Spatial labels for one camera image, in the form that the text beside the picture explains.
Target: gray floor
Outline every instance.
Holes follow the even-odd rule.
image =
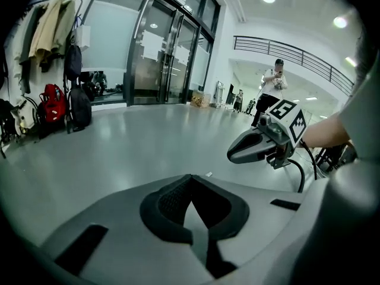
[[[9,149],[0,158],[1,204],[15,230],[41,245],[100,198],[169,176],[212,172],[241,185],[297,191],[295,166],[228,161],[227,149],[251,122],[242,113],[179,104],[94,112],[84,131]],[[309,159],[303,152],[293,158],[304,165],[307,189]]]

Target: person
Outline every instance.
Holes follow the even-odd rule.
[[[98,71],[94,74],[93,83],[96,86],[97,83],[100,85],[99,95],[103,95],[105,88],[107,87],[107,76],[103,71]]]
[[[252,109],[254,108],[254,106],[256,106],[256,100],[255,100],[255,99],[253,99],[253,100],[251,100],[251,101],[249,102],[248,107],[247,107],[247,109],[245,110],[244,113],[252,115],[252,114],[251,114],[251,111],[252,111]]]
[[[281,97],[284,89],[287,88],[287,82],[284,71],[284,61],[277,59],[274,63],[274,68],[268,69],[264,78],[262,86],[262,94],[257,101],[256,114],[252,126],[256,127],[261,113],[264,113],[269,107],[277,103]]]
[[[239,90],[239,94],[236,95],[235,104],[233,105],[234,112],[237,110],[237,112],[239,113],[239,111],[241,110],[242,102],[243,102],[243,91]]]

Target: paper sign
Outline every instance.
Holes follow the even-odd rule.
[[[142,53],[143,58],[158,60],[159,51],[162,50],[162,42],[164,38],[156,34],[153,34],[147,30],[142,33],[141,46],[144,47],[144,52]]]
[[[189,55],[190,55],[190,51],[187,48],[183,47],[182,45],[177,46],[176,51],[174,52],[174,57],[178,59],[178,62],[180,64],[184,64],[184,65],[188,64]]]

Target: jacket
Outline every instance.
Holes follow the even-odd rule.
[[[65,53],[65,42],[75,20],[75,2],[53,0],[41,16],[31,42],[29,57],[45,62],[53,53]]]

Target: black slot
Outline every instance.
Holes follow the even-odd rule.
[[[289,210],[294,210],[294,211],[297,211],[299,206],[301,205],[301,204],[298,204],[296,202],[283,201],[282,199],[278,199],[278,198],[272,200],[271,204],[275,205],[275,206],[282,207],[282,208],[286,208]]]
[[[108,228],[101,225],[89,226],[55,259],[55,263],[69,273],[78,276],[107,231]]]

